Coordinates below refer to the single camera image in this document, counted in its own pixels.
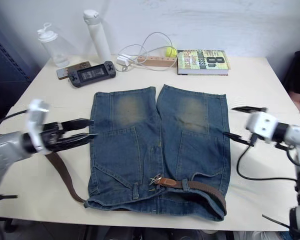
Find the book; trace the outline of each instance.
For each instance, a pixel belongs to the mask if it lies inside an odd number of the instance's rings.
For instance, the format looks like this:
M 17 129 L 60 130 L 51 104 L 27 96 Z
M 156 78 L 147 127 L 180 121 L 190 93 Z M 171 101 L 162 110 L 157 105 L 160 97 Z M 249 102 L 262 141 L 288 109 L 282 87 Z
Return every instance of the book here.
M 225 51 L 178 50 L 178 75 L 227 76 L 230 64 Z

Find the yellow tennis ball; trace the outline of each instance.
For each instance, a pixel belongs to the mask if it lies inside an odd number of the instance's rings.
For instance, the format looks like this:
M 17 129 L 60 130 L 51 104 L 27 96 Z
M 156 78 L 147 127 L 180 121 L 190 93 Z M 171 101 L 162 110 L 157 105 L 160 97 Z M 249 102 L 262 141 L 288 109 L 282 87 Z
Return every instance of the yellow tennis ball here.
M 165 56 L 168 58 L 175 58 L 177 56 L 177 49 L 174 47 L 168 46 L 166 48 Z

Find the plastic water bottle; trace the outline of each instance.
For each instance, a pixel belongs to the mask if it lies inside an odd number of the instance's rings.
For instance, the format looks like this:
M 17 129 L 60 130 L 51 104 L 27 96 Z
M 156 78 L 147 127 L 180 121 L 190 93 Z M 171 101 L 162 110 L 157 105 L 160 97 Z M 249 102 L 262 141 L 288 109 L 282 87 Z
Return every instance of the plastic water bottle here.
M 99 13 L 91 9 L 85 10 L 83 12 L 83 19 L 88 26 L 90 36 L 101 63 L 112 61 L 108 41 L 101 24 Z
M 69 60 L 63 51 L 63 43 L 58 38 L 58 34 L 54 31 L 46 30 L 50 26 L 51 23 L 46 22 L 43 28 L 37 31 L 39 34 L 38 40 L 53 59 L 54 64 L 59 68 L 64 68 L 69 65 Z

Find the table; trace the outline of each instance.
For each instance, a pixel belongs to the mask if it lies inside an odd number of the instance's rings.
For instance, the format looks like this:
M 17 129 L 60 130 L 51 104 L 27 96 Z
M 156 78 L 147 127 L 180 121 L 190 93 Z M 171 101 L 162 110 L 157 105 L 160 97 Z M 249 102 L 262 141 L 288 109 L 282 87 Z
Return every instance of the table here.
M 93 57 L 74 56 L 72 64 Z M 249 105 L 268 107 L 280 122 L 300 125 L 298 109 L 289 99 L 267 60 L 262 57 L 229 57 L 229 76 L 176 75 L 176 69 L 164 72 L 136 68 L 118 72 L 115 78 L 73 88 L 66 79 L 58 80 L 56 67 L 48 61 L 9 114 L 24 110 L 34 98 L 50 104 L 46 122 L 63 122 L 89 118 L 95 92 L 113 92 L 155 86 L 157 96 L 164 84 L 197 92 L 227 94 L 229 126 L 232 133 L 249 136 L 245 130 L 248 114 L 230 110 Z M 0 133 L 24 130 L 25 116 L 18 115 L 0 125 Z M 183 228 L 232 231 L 286 231 L 287 229 L 262 217 L 265 214 L 289 223 L 289 209 L 297 205 L 294 182 L 249 181 L 236 173 L 236 163 L 245 145 L 231 141 L 231 179 L 226 194 L 227 211 L 222 222 L 208 221 L 196 216 L 170 216 L 127 211 L 102 211 L 84 208 L 74 201 L 54 167 L 40 154 L 16 162 L 0 185 L 0 194 L 18 194 L 18 199 L 0 201 L 0 217 L 57 223 Z M 72 176 L 77 193 L 88 198 L 90 177 L 89 146 L 59 153 Z M 247 153 L 240 165 L 251 177 L 296 177 L 295 168 L 284 151 L 262 141 Z

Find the white charging cable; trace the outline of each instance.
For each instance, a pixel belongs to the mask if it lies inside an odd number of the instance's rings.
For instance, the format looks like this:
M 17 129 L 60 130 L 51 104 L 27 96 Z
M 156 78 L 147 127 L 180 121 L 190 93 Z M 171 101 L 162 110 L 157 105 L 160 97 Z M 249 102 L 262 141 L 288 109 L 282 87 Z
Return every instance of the white charging cable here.
M 169 42 L 170 42 L 170 45 L 165 45 L 165 46 L 160 46 L 160 47 L 157 47 L 157 48 L 154 48 L 154 49 L 151 49 L 151 50 L 147 50 L 144 46 L 145 46 L 145 43 L 147 42 L 148 38 L 154 34 L 161 34 L 163 36 L 165 36 Z M 137 56 L 132 56 L 132 57 L 128 57 L 127 55 L 128 54 L 123 54 L 122 52 L 128 48 L 131 48 L 131 47 L 135 47 L 135 46 L 139 46 L 140 47 L 140 51 L 139 51 L 139 54 Z M 172 41 L 171 39 L 163 32 L 161 31 L 155 31 L 155 32 L 152 32 L 150 33 L 146 38 L 145 40 L 143 41 L 142 44 L 131 44 L 131 45 L 128 45 L 128 46 L 125 46 L 124 48 L 122 48 L 119 52 L 118 52 L 118 56 L 120 56 L 121 58 L 123 59 L 127 59 L 129 61 L 129 64 L 128 66 L 123 66 L 122 69 L 118 69 L 117 67 L 115 67 L 115 69 L 118 71 L 118 72 L 128 72 L 130 70 L 132 70 L 133 68 L 135 68 L 136 66 L 140 66 L 140 67 L 143 67 L 145 69 L 149 69 L 149 70 L 152 70 L 152 71 L 157 71 L 157 72 L 161 72 L 161 71 L 166 71 L 168 69 L 170 69 L 173 65 L 175 65 L 175 63 L 177 62 L 177 58 L 178 56 L 175 57 L 175 60 L 174 62 L 171 64 L 171 66 L 168 66 L 164 69 L 155 69 L 155 68 L 151 68 L 151 67 L 148 67 L 146 65 L 144 65 L 144 63 L 147 61 L 148 59 L 148 56 L 149 56 L 149 53 L 150 52 L 153 52 L 155 50 L 158 50 L 158 49 L 162 49 L 162 48 L 171 48 L 171 52 L 170 52 L 170 55 L 172 54 L 173 50 L 177 51 L 176 48 L 174 48 L 173 44 L 172 44 Z M 139 57 L 145 57 L 145 59 L 141 62 L 138 62 L 138 58 Z

